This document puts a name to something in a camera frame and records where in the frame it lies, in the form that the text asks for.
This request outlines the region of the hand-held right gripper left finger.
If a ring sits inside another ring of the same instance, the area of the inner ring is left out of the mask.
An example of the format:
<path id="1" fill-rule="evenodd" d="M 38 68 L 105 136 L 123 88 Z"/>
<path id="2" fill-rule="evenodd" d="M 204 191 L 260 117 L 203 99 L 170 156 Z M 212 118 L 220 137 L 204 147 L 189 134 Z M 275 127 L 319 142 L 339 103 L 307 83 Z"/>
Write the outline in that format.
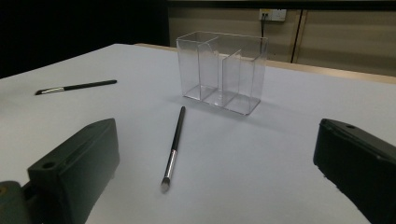
<path id="1" fill-rule="evenodd" d="M 120 163 L 116 121 L 85 126 L 28 168 L 44 224 L 85 224 Z"/>

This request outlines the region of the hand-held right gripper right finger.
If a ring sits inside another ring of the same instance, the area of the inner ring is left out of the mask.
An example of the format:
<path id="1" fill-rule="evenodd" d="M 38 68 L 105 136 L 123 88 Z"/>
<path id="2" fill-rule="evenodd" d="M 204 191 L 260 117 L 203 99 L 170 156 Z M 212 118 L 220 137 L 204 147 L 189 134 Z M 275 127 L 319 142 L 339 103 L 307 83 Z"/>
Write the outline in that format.
<path id="1" fill-rule="evenodd" d="M 319 124 L 313 163 L 371 224 L 396 224 L 396 147 L 333 119 Z"/>

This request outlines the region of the black brush with dark bristles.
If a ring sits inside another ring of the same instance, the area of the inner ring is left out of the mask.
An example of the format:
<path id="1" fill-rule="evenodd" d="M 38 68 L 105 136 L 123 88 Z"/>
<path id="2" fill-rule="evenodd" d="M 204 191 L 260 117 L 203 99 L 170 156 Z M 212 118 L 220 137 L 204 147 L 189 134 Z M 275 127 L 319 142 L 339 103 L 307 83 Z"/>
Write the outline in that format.
<path id="1" fill-rule="evenodd" d="M 54 93 L 54 92 L 60 92 L 60 91 L 73 91 L 73 90 L 87 89 L 87 88 L 92 88 L 92 87 L 112 85 L 112 84 L 116 84 L 117 82 L 118 81 L 116 79 L 112 79 L 112 80 L 98 81 L 98 82 L 93 82 L 93 83 L 84 83 L 84 84 L 77 84 L 77 85 L 71 85 L 71 86 L 56 87 L 56 88 L 38 90 L 38 91 L 36 91 L 35 95 L 42 95 L 42 94 L 48 94 L 48 93 Z"/>

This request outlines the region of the black brush with pale bristles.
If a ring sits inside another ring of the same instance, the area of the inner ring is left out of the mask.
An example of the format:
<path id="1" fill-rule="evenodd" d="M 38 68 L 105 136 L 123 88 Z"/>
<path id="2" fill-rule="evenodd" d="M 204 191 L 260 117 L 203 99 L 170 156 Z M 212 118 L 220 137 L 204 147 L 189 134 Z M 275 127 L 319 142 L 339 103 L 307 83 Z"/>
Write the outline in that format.
<path id="1" fill-rule="evenodd" d="M 177 157 L 177 148 L 178 148 L 178 142 L 179 138 L 181 136 L 181 130 L 183 126 L 183 121 L 185 117 L 185 112 L 186 112 L 186 107 L 182 106 L 180 108 L 178 120 L 177 120 L 177 126 L 176 126 L 176 131 L 174 134 L 171 150 L 170 150 L 170 155 L 166 164 L 165 172 L 163 175 L 163 180 L 161 183 L 161 191 L 163 193 L 167 192 L 170 189 L 170 184 L 172 180 L 172 174 L 173 170 L 175 168 L 176 164 L 176 157 Z"/>

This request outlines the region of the clear acrylic organizer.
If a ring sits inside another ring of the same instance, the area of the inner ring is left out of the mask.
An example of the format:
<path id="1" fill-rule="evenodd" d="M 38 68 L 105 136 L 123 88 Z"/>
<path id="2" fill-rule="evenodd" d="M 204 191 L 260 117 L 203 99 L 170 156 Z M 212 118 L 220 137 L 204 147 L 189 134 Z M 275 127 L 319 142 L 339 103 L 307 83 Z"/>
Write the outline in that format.
<path id="1" fill-rule="evenodd" d="M 262 100 L 268 39 L 193 32 L 177 38 L 182 95 L 249 115 Z"/>

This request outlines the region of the white table sheet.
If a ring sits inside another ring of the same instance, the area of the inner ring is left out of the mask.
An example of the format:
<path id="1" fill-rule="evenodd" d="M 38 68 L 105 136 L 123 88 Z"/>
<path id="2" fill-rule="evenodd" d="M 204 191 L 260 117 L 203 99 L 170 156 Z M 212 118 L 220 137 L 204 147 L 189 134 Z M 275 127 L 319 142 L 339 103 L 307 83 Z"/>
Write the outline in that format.
<path id="1" fill-rule="evenodd" d="M 313 163 L 318 126 L 340 120 L 396 146 L 396 85 L 267 66 L 261 103 L 242 116 L 183 97 L 174 50 L 112 45 L 0 79 L 0 181 L 25 183 L 31 164 L 107 118 L 120 165 L 87 224 L 368 224 Z"/>

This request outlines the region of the white wall socket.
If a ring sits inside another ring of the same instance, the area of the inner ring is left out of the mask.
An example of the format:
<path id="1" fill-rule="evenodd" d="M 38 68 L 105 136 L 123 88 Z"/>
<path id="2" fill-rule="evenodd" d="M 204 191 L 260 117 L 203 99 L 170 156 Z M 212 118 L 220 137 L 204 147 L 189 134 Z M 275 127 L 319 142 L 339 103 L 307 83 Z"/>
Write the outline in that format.
<path id="1" fill-rule="evenodd" d="M 259 10 L 259 19 L 266 21 L 284 21 L 286 19 L 286 9 L 265 9 Z"/>

